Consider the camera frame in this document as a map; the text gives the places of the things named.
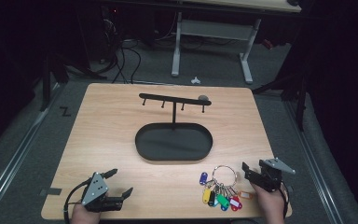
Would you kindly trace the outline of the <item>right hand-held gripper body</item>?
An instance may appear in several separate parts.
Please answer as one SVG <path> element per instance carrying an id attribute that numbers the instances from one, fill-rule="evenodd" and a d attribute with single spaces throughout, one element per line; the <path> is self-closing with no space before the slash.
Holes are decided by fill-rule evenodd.
<path id="1" fill-rule="evenodd" d="M 273 158 L 266 160 L 269 163 L 269 172 L 266 175 L 256 173 L 255 180 L 250 181 L 256 184 L 258 187 L 273 192 L 281 187 L 282 183 L 282 172 L 294 175 L 296 170 L 285 164 L 279 158 Z"/>

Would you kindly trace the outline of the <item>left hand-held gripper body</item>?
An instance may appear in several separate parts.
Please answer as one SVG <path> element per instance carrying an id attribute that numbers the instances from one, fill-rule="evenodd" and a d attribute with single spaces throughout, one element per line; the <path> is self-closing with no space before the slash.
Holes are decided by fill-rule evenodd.
<path id="1" fill-rule="evenodd" d="M 109 188 L 104 180 L 101 173 L 95 172 L 83 192 L 81 204 L 90 212 L 119 211 L 122 208 L 124 200 L 106 195 Z"/>

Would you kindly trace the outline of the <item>black key rack with tray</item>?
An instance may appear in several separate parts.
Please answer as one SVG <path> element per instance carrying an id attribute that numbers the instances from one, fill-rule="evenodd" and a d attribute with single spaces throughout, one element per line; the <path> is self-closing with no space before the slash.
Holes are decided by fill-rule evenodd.
<path id="1" fill-rule="evenodd" d="M 139 129 L 135 135 L 135 145 L 138 154 L 149 161 L 200 161 L 211 151 L 213 136 L 201 124 L 192 122 L 177 122 L 177 105 L 181 110 L 185 105 L 200 105 L 201 112 L 212 102 L 151 93 L 140 93 L 143 105 L 147 100 L 161 101 L 161 107 L 167 102 L 172 103 L 172 121 L 148 123 Z"/>

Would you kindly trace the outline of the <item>person's left hand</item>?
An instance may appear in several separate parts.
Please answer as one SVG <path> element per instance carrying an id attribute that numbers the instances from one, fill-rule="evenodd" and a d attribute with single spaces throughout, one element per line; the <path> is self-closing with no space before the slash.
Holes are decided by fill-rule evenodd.
<path id="1" fill-rule="evenodd" d="M 82 204 L 77 203 L 72 211 L 71 224 L 99 224 L 101 214 L 88 211 Z"/>

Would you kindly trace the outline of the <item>person's right hand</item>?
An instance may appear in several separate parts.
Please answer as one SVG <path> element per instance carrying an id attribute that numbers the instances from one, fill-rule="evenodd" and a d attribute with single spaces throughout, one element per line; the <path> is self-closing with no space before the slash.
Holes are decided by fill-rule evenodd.
<path id="1" fill-rule="evenodd" d="M 264 213 L 266 224 L 284 224 L 284 201 L 280 192 L 268 192 L 254 183 L 251 186 L 257 195 L 258 204 Z"/>

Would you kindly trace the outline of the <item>grey tape strip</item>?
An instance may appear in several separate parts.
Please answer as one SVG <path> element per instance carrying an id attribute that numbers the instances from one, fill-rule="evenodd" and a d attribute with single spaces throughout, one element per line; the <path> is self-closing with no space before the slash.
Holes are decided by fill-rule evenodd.
<path id="1" fill-rule="evenodd" d="M 62 189 L 57 189 L 57 188 L 41 189 L 39 192 L 39 196 L 60 195 L 61 192 Z"/>

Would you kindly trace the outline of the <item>black metal stand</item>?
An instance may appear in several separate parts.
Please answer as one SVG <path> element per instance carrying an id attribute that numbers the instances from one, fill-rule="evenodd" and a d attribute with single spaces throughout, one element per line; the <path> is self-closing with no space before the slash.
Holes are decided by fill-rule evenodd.
<path id="1" fill-rule="evenodd" d="M 306 91 L 308 83 L 308 59 L 310 47 L 307 43 L 312 40 L 310 30 L 302 27 L 283 61 L 278 75 L 270 83 L 252 90 L 253 94 L 260 94 L 267 90 L 282 90 L 283 101 L 296 100 L 296 125 L 300 131 L 304 130 L 303 116 L 305 110 Z"/>
<path id="2" fill-rule="evenodd" d="M 99 75 L 97 72 L 93 72 L 89 68 L 82 66 L 80 63 L 76 63 L 75 61 L 70 60 L 69 58 L 58 53 L 49 53 L 43 61 L 43 65 L 43 103 L 41 106 L 42 111 L 45 111 L 48 108 L 49 104 L 52 102 L 51 77 L 54 77 L 59 84 L 66 84 L 69 81 L 68 72 L 66 70 L 67 65 L 74 67 L 86 77 L 101 80 L 106 79 L 106 77 Z"/>

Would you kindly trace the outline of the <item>dark computer tower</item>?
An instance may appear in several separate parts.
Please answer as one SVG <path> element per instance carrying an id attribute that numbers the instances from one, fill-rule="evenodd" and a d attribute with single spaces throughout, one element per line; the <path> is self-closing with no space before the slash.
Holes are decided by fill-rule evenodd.
<path id="1" fill-rule="evenodd" d="M 102 6 L 103 33 L 107 45 L 106 60 L 113 61 L 120 43 L 120 22 L 117 7 Z"/>

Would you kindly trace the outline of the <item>metal floor rail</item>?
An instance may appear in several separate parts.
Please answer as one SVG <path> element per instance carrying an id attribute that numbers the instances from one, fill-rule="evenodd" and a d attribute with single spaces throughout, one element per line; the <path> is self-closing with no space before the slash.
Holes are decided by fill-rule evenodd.
<path id="1" fill-rule="evenodd" d="M 40 96 L 34 98 L 0 137 L 0 202 L 30 151 L 51 105 L 64 88 L 64 84 L 54 84 L 48 103 L 43 103 Z"/>
<path id="2" fill-rule="evenodd" d="M 323 204 L 324 210 L 329 218 L 330 224 L 344 224 L 341 214 L 337 209 L 337 205 L 333 199 L 332 192 L 327 186 L 322 170 L 320 169 L 315 157 L 312 153 L 310 143 L 303 131 L 298 128 L 296 123 L 296 111 L 290 102 L 283 102 L 283 106 L 291 120 L 296 131 L 296 135 L 300 141 L 306 164 L 308 165 L 310 176 L 318 192 L 319 198 Z"/>

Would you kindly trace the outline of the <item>white metal desk frame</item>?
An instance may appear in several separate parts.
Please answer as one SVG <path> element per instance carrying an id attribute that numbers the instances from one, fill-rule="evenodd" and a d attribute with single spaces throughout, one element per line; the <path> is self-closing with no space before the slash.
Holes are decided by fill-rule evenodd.
<path id="1" fill-rule="evenodd" d="M 171 75 L 173 77 L 179 76 L 181 37 L 183 35 L 240 40 L 247 43 L 244 52 L 239 54 L 244 80 L 247 84 L 252 84 L 254 81 L 248 63 L 248 57 L 255 42 L 260 23 L 260 19 L 256 19 L 253 25 L 239 25 L 213 21 L 195 21 L 183 19 L 182 13 L 179 12 L 176 22 L 175 47 L 172 56 Z"/>

